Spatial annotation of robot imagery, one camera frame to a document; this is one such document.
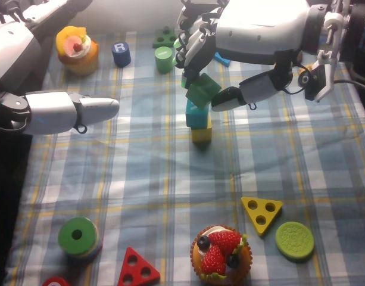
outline cupcake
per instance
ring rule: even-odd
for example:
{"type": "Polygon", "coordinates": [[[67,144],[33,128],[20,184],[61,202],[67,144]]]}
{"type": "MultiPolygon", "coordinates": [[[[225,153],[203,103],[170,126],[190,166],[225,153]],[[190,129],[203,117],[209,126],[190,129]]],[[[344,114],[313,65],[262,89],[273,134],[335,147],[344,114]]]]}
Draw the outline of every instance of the cupcake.
{"type": "Polygon", "coordinates": [[[59,60],[74,74],[86,76],[98,68],[99,45],[85,28],[68,26],[57,34],[59,60]]]}
{"type": "Polygon", "coordinates": [[[236,285],[251,269],[247,236],[224,225],[203,229],[194,239],[190,254],[195,273],[206,284],[236,285]]]}

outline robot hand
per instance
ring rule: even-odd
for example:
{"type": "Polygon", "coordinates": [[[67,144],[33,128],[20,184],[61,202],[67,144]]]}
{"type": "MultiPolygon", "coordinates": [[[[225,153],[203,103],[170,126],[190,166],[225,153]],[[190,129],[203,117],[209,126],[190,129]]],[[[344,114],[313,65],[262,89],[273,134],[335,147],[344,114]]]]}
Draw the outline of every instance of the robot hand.
{"type": "Polygon", "coordinates": [[[75,128],[84,134],[87,125],[111,119],[118,109],[118,101],[111,98],[64,91],[32,92],[23,97],[4,92],[0,94],[0,122],[4,125],[0,130],[39,135],[75,128]]]}
{"type": "Polygon", "coordinates": [[[305,72],[298,80],[302,89],[293,94],[304,90],[306,99],[318,102],[333,90],[340,52],[341,58],[352,58],[363,37],[365,6],[350,7],[349,0],[311,7],[306,0],[218,1],[215,9],[198,17],[195,15],[199,12],[191,12],[195,6],[190,1],[182,2],[186,7],[177,24],[187,30],[179,35],[181,47],[175,60],[177,67],[184,68],[185,88],[198,78],[215,52],[242,63],[274,65],[272,70],[241,82],[239,87],[217,94],[211,101],[213,111],[256,103],[279,91],[292,94],[287,87],[294,66],[305,72]],[[343,38],[349,38],[352,48],[345,43],[342,46],[343,38]],[[297,61],[300,51],[317,54],[312,71],[297,61]]]}
{"type": "Polygon", "coordinates": [[[0,13],[0,130],[26,134],[52,134],[113,118],[117,100],[66,92],[14,95],[41,52],[39,42],[54,36],[92,0],[46,0],[21,12],[16,1],[7,2],[8,15],[0,13]]]}

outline blueberry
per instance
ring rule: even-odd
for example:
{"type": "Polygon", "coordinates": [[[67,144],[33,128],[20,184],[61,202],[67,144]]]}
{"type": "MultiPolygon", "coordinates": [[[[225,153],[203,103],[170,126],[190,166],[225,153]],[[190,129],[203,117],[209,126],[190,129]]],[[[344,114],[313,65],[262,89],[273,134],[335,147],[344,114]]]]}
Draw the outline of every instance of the blueberry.
{"type": "Polygon", "coordinates": [[[237,254],[230,254],[226,258],[226,264],[230,268],[237,268],[240,264],[239,256],[237,254]]]}
{"type": "Polygon", "coordinates": [[[198,248],[202,251],[208,250],[210,247],[210,240],[208,240],[208,237],[206,235],[201,235],[198,239],[198,248]]]}

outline plaid tablecloth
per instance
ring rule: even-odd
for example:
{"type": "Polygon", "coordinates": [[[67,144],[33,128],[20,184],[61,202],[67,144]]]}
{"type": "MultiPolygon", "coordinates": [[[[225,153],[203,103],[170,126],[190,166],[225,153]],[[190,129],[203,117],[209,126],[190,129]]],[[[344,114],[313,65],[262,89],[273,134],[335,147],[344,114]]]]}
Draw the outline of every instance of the plaid tablecloth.
{"type": "MultiPolygon", "coordinates": [[[[255,111],[211,113],[213,141],[203,151],[186,127],[182,71],[157,72],[153,37],[94,36],[100,67],[84,78],[65,72],[53,53],[44,89],[113,97],[120,111],[84,135],[34,137],[6,285],[37,286],[52,276],[73,286],[116,285],[128,246],[160,271],[161,285],[200,285],[191,242],[206,226],[224,224],[249,235],[248,285],[365,286],[365,111],[354,87],[336,85],[321,103],[281,93],[255,111]],[[111,55],[119,40],[132,56],[124,69],[111,55]],[[263,239],[242,196],[284,203],[263,239]],[[67,266],[57,243],[76,216],[104,237],[101,254],[82,269],[67,266]],[[288,221],[314,235],[307,263],[288,261],[276,247],[276,230],[288,221]]],[[[228,87],[270,68],[213,61],[204,72],[228,87]]],[[[336,77],[347,77],[343,66],[336,77]]]]}

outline tablecloth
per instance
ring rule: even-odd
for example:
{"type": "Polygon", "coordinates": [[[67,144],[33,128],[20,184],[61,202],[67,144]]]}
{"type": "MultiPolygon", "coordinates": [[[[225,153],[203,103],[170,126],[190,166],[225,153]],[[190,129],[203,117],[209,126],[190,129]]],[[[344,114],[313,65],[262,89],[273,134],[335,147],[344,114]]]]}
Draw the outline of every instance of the tablecloth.
{"type": "MultiPolygon", "coordinates": [[[[92,38],[99,69],[73,76],[54,50],[43,88],[113,97],[120,111],[84,135],[33,138],[5,285],[37,286],[52,276],[73,286],[117,285],[128,246],[160,271],[161,285],[200,285],[191,242],[223,224],[249,235],[247,285],[365,286],[365,111],[353,86],[336,85],[320,103],[281,92],[255,111],[211,112],[213,140],[201,150],[186,127],[182,71],[155,68],[154,33],[92,38]],[[111,55],[117,41],[130,46],[123,69],[111,55]],[[264,238],[243,196],[283,201],[264,238]],[[99,256],[78,270],[57,243],[62,224],[76,216],[93,221],[104,239],[99,256]],[[276,230],[289,221],[313,233],[306,263],[288,261],[276,247],[276,230]]],[[[212,61],[203,72],[224,88],[270,68],[212,61]]],[[[336,78],[345,77],[341,65],[336,78]]]]}

